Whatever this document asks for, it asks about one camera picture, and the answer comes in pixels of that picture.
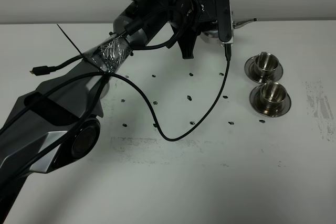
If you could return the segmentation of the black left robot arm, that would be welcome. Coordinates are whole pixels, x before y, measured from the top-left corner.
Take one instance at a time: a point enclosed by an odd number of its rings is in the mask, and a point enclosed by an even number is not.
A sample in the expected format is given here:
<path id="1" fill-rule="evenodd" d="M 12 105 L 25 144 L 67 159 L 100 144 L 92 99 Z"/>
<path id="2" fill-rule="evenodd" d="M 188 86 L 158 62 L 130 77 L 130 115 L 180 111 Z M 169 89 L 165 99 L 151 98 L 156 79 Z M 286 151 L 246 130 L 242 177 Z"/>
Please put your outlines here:
<path id="1" fill-rule="evenodd" d="M 197 0 L 131 0 L 113 23 L 113 33 L 80 53 L 67 74 L 42 82 L 19 97 L 1 128 L 1 221 L 27 177 L 49 173 L 86 156 L 100 135 L 100 97 L 135 51 L 171 48 L 193 58 Z"/>

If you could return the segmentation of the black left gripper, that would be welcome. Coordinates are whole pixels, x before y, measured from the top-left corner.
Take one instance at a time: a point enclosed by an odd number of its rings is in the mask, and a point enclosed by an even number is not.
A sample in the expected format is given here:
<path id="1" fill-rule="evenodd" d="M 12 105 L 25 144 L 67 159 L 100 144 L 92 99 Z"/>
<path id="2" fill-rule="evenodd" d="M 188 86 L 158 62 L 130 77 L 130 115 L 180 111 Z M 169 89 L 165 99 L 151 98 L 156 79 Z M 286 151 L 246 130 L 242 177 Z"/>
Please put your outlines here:
<path id="1" fill-rule="evenodd" d="M 137 16 L 143 18 L 152 15 L 143 27 L 148 42 L 166 23 L 170 23 L 173 31 L 178 33 L 177 42 L 182 58 L 194 58 L 193 50 L 197 39 L 196 0 L 135 0 L 135 6 Z"/>

